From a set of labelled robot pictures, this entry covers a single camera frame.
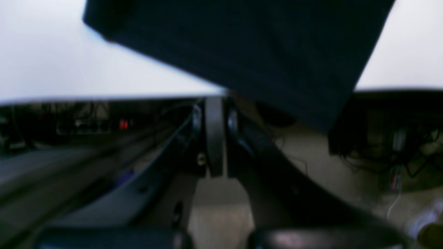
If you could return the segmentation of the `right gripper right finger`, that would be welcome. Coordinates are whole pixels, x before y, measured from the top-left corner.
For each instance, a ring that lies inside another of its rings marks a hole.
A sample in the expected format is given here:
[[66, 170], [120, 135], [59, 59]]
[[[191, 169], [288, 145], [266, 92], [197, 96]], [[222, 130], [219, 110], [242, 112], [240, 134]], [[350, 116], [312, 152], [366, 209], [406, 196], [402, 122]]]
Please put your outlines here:
[[255, 223], [249, 249], [404, 249], [407, 238], [305, 176], [232, 100], [227, 173], [245, 188]]

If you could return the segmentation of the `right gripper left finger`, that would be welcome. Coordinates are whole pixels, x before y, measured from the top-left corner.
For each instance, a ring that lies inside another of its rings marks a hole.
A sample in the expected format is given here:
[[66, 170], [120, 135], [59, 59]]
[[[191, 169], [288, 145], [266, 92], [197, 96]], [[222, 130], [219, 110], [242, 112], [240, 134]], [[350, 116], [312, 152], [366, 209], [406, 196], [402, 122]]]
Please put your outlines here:
[[49, 223], [36, 249], [193, 249], [187, 232], [198, 180], [207, 173], [205, 101], [140, 173]]

